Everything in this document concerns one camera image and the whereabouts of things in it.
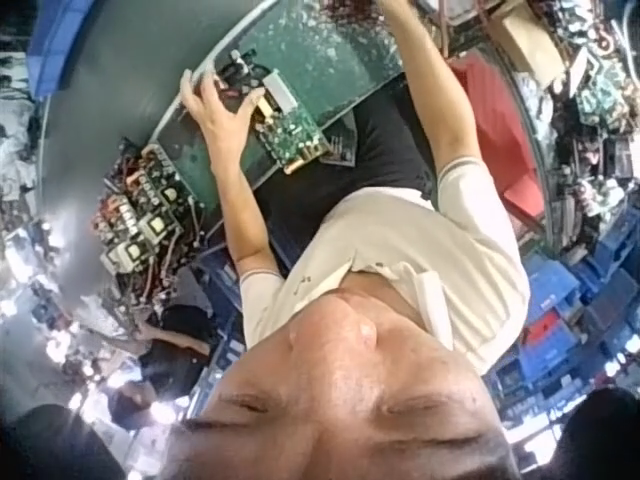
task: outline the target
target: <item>neck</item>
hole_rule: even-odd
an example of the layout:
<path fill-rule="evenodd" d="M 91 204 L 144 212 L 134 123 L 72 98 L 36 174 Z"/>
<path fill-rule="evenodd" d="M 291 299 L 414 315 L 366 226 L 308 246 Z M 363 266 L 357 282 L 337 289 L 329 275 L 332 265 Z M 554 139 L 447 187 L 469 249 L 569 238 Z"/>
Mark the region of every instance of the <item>neck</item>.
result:
<path fill-rule="evenodd" d="M 349 272 L 342 279 L 341 287 L 365 293 L 391 307 L 398 315 L 408 318 L 420 328 L 425 323 L 420 313 L 407 302 L 393 285 L 377 273 Z"/>

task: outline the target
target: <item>closed eye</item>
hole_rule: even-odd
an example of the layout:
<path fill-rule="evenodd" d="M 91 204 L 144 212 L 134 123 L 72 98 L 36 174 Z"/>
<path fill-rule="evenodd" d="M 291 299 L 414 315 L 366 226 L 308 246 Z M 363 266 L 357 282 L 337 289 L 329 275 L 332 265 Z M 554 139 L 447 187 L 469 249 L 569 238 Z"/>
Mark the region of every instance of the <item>closed eye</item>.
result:
<path fill-rule="evenodd" d="M 265 398 L 255 395 L 223 396 L 219 399 L 219 402 L 233 405 L 252 413 L 268 413 L 270 407 L 269 402 Z"/>
<path fill-rule="evenodd" d="M 412 397 L 408 400 L 394 402 L 391 406 L 384 409 L 389 415 L 403 415 L 407 413 L 418 413 L 434 410 L 437 408 L 449 407 L 452 404 L 460 405 L 458 398 L 449 395 L 421 395 Z"/>

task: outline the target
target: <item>cardboard box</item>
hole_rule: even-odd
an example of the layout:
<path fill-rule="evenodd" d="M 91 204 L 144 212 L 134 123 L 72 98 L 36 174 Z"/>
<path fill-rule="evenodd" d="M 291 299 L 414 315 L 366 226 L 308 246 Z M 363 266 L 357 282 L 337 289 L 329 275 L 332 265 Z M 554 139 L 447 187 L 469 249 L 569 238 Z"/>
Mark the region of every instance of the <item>cardboard box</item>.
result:
<path fill-rule="evenodd" d="M 530 73 L 547 88 L 566 68 L 544 24 L 521 0 L 507 2 L 489 22 L 489 34 L 519 72 Z"/>

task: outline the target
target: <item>white t-shirt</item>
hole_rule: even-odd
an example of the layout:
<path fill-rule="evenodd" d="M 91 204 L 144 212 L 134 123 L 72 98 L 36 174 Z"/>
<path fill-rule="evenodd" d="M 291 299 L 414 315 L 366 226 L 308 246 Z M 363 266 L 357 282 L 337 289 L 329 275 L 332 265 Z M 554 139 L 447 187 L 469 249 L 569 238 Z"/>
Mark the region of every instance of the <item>white t-shirt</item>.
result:
<path fill-rule="evenodd" d="M 289 277 L 240 279 L 251 348 L 349 272 L 377 272 L 421 315 L 425 328 L 484 374 L 513 344 L 529 282 L 507 212 L 484 162 L 461 158 L 440 174 L 439 212 L 420 192 L 364 188 L 323 221 Z"/>

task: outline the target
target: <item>black pants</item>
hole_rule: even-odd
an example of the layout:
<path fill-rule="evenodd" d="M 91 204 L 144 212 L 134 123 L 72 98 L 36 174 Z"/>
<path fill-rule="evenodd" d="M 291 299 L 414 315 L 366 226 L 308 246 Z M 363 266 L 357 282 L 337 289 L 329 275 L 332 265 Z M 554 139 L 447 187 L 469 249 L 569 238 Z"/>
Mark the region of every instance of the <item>black pants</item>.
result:
<path fill-rule="evenodd" d="M 258 191 L 270 226 L 287 232 L 298 251 L 309 244 L 331 209 L 361 188 L 412 188 L 429 198 L 431 154 L 406 88 L 397 92 L 379 90 L 354 109 L 358 133 L 354 168 L 314 161 L 291 176 L 276 173 Z M 426 148 L 419 151 L 416 143 Z"/>

